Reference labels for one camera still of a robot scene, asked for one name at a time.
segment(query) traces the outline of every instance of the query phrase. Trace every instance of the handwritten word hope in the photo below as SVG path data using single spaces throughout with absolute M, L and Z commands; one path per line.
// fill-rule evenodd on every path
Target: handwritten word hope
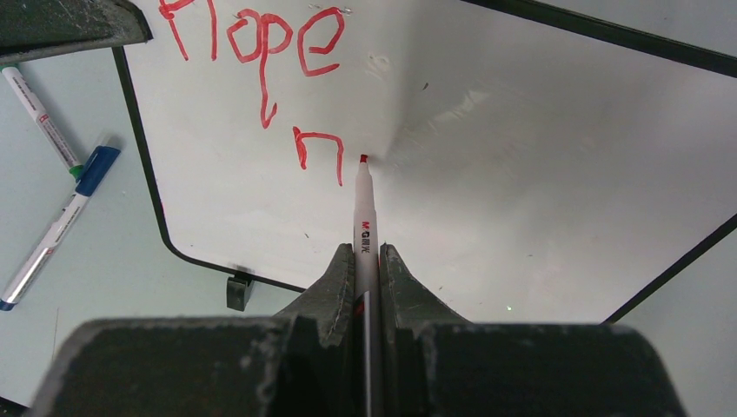
M 179 46 L 179 51 L 182 53 L 182 57 L 185 61 L 189 60 L 189 56 L 187 55 L 187 50 L 184 48 L 184 45 L 182 43 L 182 39 L 179 37 L 179 31 L 176 28 L 176 24 L 174 22 L 175 16 L 174 12 L 180 10 L 181 8 L 192 4 L 195 2 L 195 0 L 178 0 L 173 3 L 165 3 L 164 0 L 160 1 L 160 7 L 159 11 L 161 12 L 162 16 L 169 22 L 169 27 L 171 28 L 171 33 L 174 35 L 174 39 L 176 40 L 176 44 Z M 217 14 L 215 11 L 215 4 L 214 0 L 207 0 L 208 9 L 209 9 L 209 15 L 210 15 L 210 29 L 211 29 L 211 35 L 212 35 L 212 46 L 210 51 L 210 57 L 213 61 L 217 59 Z M 278 110 L 277 103 L 273 103 L 271 106 L 270 111 L 267 114 L 267 109 L 269 108 L 269 88 L 266 83 L 266 62 L 269 58 L 269 55 L 275 55 L 278 53 L 283 52 L 285 49 L 289 47 L 289 44 L 292 41 L 292 36 L 294 35 L 294 31 L 289 26 L 287 22 L 284 21 L 281 17 L 278 15 L 274 15 L 271 13 L 264 13 L 263 15 L 260 15 L 258 12 L 252 9 L 243 9 L 239 11 L 236 14 L 236 17 L 238 20 L 233 23 L 230 27 L 228 27 L 225 31 L 228 40 L 230 42 L 230 46 L 233 49 L 233 53 L 236 55 L 236 58 L 241 63 L 250 63 L 251 61 L 255 61 L 256 59 L 259 59 L 259 82 L 261 84 L 261 125 L 264 129 L 268 129 L 271 121 L 274 119 L 274 116 L 276 115 L 276 112 Z M 341 11 L 337 7 L 331 7 L 325 10 L 322 10 L 318 13 L 316 13 L 314 16 L 312 16 L 298 31 L 297 31 L 297 55 L 299 57 L 300 66 L 302 67 L 302 73 L 305 76 L 321 76 L 324 74 L 328 74 L 331 71 L 337 70 L 338 67 L 340 67 L 339 63 L 331 63 L 330 65 L 326 65 L 324 67 L 320 68 L 314 68 L 311 69 L 307 65 L 307 59 L 305 54 L 305 47 L 304 47 L 304 37 L 307 34 L 307 32 L 312 29 L 312 27 L 315 25 L 315 23 L 319 22 L 320 20 L 328 17 L 334 17 L 337 22 L 337 29 L 335 30 L 335 34 L 332 36 L 330 41 L 325 46 L 310 46 L 307 48 L 307 52 L 311 54 L 318 54 L 318 55 L 327 55 L 330 52 L 333 51 L 335 48 L 335 45 L 338 43 L 338 41 L 341 38 L 341 35 L 343 31 L 345 30 L 345 21 L 343 19 Z M 238 45 L 238 42 L 236 41 L 235 34 L 238 30 L 241 30 L 245 26 L 249 25 L 249 19 L 253 21 L 253 24 L 256 27 L 256 45 L 253 51 L 251 51 L 248 54 L 244 54 L 242 52 L 241 46 Z M 279 29 L 283 32 L 283 38 L 281 42 L 279 42 L 276 46 L 271 46 L 269 43 L 269 32 L 270 27 L 272 25 L 276 25 L 279 27 Z M 327 139 L 330 141 L 334 141 L 338 146 L 338 155 L 337 155 L 337 175 L 338 175 L 338 183 L 342 186 L 342 153 L 343 153 L 343 144 L 342 140 L 338 136 L 330 135 L 327 133 L 320 133 L 320 132 L 302 132 L 299 128 L 294 126 L 292 128 L 294 137 L 295 137 L 295 145 L 297 148 L 297 155 L 299 157 L 300 165 L 302 166 L 302 169 L 307 168 L 307 149 L 304 146 L 303 140 L 308 137 L 314 137 L 314 138 L 320 138 L 320 139 Z

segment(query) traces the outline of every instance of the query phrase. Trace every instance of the whiteboard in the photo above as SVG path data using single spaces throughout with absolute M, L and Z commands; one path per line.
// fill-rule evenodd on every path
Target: whiteboard
M 601 321 L 737 212 L 730 76 L 454 0 L 136 3 L 144 156 L 195 260 L 308 287 L 365 153 L 380 239 L 459 314 Z

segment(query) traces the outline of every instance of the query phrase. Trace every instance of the marker's blue end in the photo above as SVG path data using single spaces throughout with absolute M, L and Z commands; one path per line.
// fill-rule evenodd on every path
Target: marker's blue end
M 15 306 L 15 303 L 0 300 L 0 311 L 11 311 Z
M 120 149 L 103 145 L 95 148 L 95 151 L 90 155 L 90 159 L 84 163 L 75 191 L 88 197 L 92 195 L 118 155 L 120 155 Z

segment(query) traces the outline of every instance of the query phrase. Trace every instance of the red handwriting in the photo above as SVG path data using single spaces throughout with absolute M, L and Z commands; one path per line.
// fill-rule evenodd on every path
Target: red handwriting
M 240 28 L 248 24 L 248 20 L 246 20 L 247 17 L 251 17 L 256 22 L 256 48 L 253 53 L 243 55 L 241 50 L 238 48 L 238 43 L 236 42 L 234 34 Z M 228 40 L 230 41 L 230 46 L 233 47 L 233 52 L 236 54 L 238 61 L 241 63 L 249 63 L 255 60 L 258 56 L 261 57 L 261 61 L 258 66 L 258 77 L 259 82 L 261 83 L 261 125 L 264 129 L 268 129 L 271 124 L 271 119 L 276 115 L 278 106 L 274 103 L 274 105 L 271 106 L 271 112 L 266 116 L 266 108 L 269 104 L 269 88 L 266 84 L 266 60 L 269 57 L 269 54 L 278 54 L 279 52 L 287 49 L 289 43 L 292 42 L 292 28 L 284 22 L 284 19 L 277 15 L 266 13 L 263 16 L 259 16 L 256 11 L 251 9 L 243 9 L 239 11 L 238 19 L 239 20 L 237 22 L 233 23 L 233 25 L 226 30 L 228 33 Z M 269 48 L 269 26 L 274 23 L 281 26 L 284 30 L 284 39 L 274 48 Z
M 193 2 L 195 2 L 195 0 L 177 0 L 173 3 L 165 3 L 165 0 L 159 0 L 159 2 L 161 4 L 161 6 L 159 7 L 159 11 L 161 12 L 162 16 L 169 22 L 171 33 L 174 35 L 174 39 L 176 40 L 176 44 L 179 46 L 182 57 L 185 61 L 188 61 L 189 56 L 187 55 L 187 51 L 184 48 L 182 39 L 179 37 L 179 32 L 177 31 L 176 25 L 174 23 L 174 12 L 189 4 L 192 4 Z M 215 12 L 215 5 L 213 2 L 214 0 L 207 0 L 210 13 L 210 28 L 212 30 L 211 57 L 212 60 L 215 61 L 217 59 L 217 17 Z M 269 58 L 269 55 L 281 53 L 289 47 L 289 44 L 292 42 L 292 36 L 294 35 L 294 32 L 289 24 L 284 21 L 284 19 L 282 19 L 278 15 L 274 15 L 271 13 L 260 15 L 255 10 L 243 9 L 237 13 L 236 17 L 238 20 L 230 27 L 228 27 L 225 30 L 225 33 L 228 37 L 228 41 L 230 42 L 230 46 L 233 48 L 233 53 L 236 55 L 236 58 L 240 63 L 250 63 L 252 61 L 255 61 L 256 59 L 259 59 L 258 76 L 259 83 L 261 84 L 261 125 L 264 129 L 268 129 L 271 121 L 274 119 L 274 116 L 276 116 L 278 105 L 276 102 L 274 102 L 271 106 L 271 110 L 267 114 L 267 108 L 269 107 L 269 88 L 266 82 L 266 62 Z M 330 41 L 324 47 L 310 46 L 307 49 L 310 54 L 327 55 L 333 51 L 338 41 L 340 40 L 343 31 L 345 30 L 345 20 L 343 19 L 341 11 L 337 7 L 330 7 L 318 12 L 297 31 L 297 55 L 299 57 L 300 66 L 302 67 L 302 73 L 305 76 L 321 76 L 340 67 L 339 63 L 331 63 L 330 65 L 326 65 L 317 69 L 310 69 L 307 66 L 304 49 L 304 37 L 316 23 L 327 17 L 335 17 L 335 21 L 337 22 L 335 34 L 330 38 Z M 236 32 L 248 26 L 249 19 L 251 19 L 255 25 L 256 45 L 252 52 L 244 55 L 241 52 L 240 46 L 238 46 L 238 42 L 236 41 Z M 278 45 L 270 48 L 269 26 L 271 26 L 272 24 L 276 24 L 280 28 L 282 28 L 282 30 L 284 31 L 284 38 L 281 40 L 281 42 L 279 42 Z M 296 126 L 292 128 L 292 131 L 295 136 L 297 155 L 299 156 L 300 166 L 302 166 L 302 169 L 307 169 L 307 147 L 304 144 L 304 139 L 326 139 L 337 144 L 338 154 L 336 171 L 338 176 L 338 184 L 342 187 L 343 141 L 341 140 L 341 138 L 327 133 L 301 132 Z
M 332 63 L 322 68 L 309 69 L 307 68 L 307 61 L 304 58 L 304 35 L 307 33 L 308 30 L 312 28 L 315 23 L 329 16 L 335 16 L 335 20 L 338 22 L 338 29 L 335 31 L 333 38 L 330 39 L 330 42 L 328 42 L 328 44 L 324 48 L 320 48 L 317 46 L 309 47 L 309 53 L 311 54 L 327 55 L 333 51 L 333 48 L 338 43 L 338 40 L 340 40 L 341 35 L 343 34 L 343 30 L 345 30 L 345 21 L 343 20 L 343 14 L 337 7 L 325 9 L 320 13 L 312 16 L 297 32 L 297 53 L 299 54 L 300 65 L 302 66 L 302 72 L 305 76 L 321 76 L 322 74 L 327 74 L 332 70 L 336 70 L 340 66 L 339 63 Z
M 161 4 L 159 6 L 159 13 L 162 14 L 163 18 L 169 21 L 171 33 L 174 35 L 174 40 L 176 40 L 176 44 L 179 46 L 179 51 L 182 52 L 184 61 L 188 61 L 189 56 L 187 55 L 187 51 L 184 49 L 182 39 L 179 37 L 179 31 L 176 29 L 176 25 L 174 24 L 174 12 L 180 10 L 184 6 L 192 4 L 194 1 L 195 0 L 177 0 L 173 3 L 166 3 L 164 0 L 159 0 L 159 3 Z M 207 0 L 209 9 L 209 25 L 210 31 L 212 32 L 210 58 L 215 61 L 217 59 L 217 14 L 215 13 L 215 4 L 213 1 L 214 0 Z
M 343 140 L 335 135 L 329 135 L 327 133 L 318 132 L 301 132 L 296 126 L 292 128 L 292 132 L 295 134 L 295 145 L 297 147 L 297 156 L 300 158 L 300 166 L 302 169 L 307 169 L 307 147 L 304 146 L 304 140 L 308 137 L 314 137 L 316 139 L 328 139 L 334 141 L 338 145 L 338 163 L 337 163 L 337 174 L 338 174 L 338 185 L 343 186 Z

